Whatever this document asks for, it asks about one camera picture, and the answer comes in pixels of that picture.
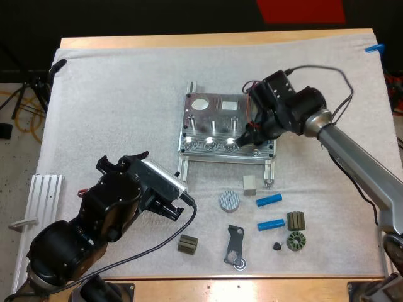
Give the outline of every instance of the round hole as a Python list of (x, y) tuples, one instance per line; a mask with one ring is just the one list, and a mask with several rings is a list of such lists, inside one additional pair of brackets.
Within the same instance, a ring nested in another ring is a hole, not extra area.
[(196, 99), (191, 104), (191, 107), (194, 110), (204, 110), (208, 107), (208, 101), (206, 101), (205, 99)]

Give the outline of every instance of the black metal bracket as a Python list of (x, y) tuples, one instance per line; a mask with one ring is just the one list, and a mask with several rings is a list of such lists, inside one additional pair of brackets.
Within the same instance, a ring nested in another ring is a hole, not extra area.
[(228, 232), (231, 237), (229, 239), (227, 255), (224, 258), (224, 262), (240, 266), (242, 258), (242, 241), (244, 240), (244, 229), (238, 226), (229, 225)]

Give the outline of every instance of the metal fixture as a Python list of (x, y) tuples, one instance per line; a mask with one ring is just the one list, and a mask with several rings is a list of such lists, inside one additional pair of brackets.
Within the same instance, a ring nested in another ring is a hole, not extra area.
[(188, 83), (178, 146), (182, 181), (188, 180), (189, 161), (224, 162), (263, 165), (263, 185), (273, 185), (276, 141), (236, 144), (247, 123), (246, 101), (243, 94), (196, 93), (196, 82)]

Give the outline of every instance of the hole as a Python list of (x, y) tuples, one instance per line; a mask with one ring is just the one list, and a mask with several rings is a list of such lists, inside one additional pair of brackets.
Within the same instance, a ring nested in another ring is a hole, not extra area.
[(237, 102), (222, 102), (223, 110), (236, 110), (237, 109)]
[(204, 110), (208, 107), (208, 101), (206, 101), (205, 99), (196, 99), (191, 104), (191, 107), (194, 110)]

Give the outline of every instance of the metal disc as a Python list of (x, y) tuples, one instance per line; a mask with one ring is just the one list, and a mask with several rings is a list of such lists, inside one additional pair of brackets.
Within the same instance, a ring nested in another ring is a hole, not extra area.
[(228, 213), (235, 211), (239, 207), (238, 194), (233, 191), (225, 191), (220, 196), (219, 204)]
[(234, 269), (236, 269), (237, 271), (243, 271), (246, 268), (246, 260), (241, 258), (241, 264), (239, 266), (236, 266), (234, 264)]

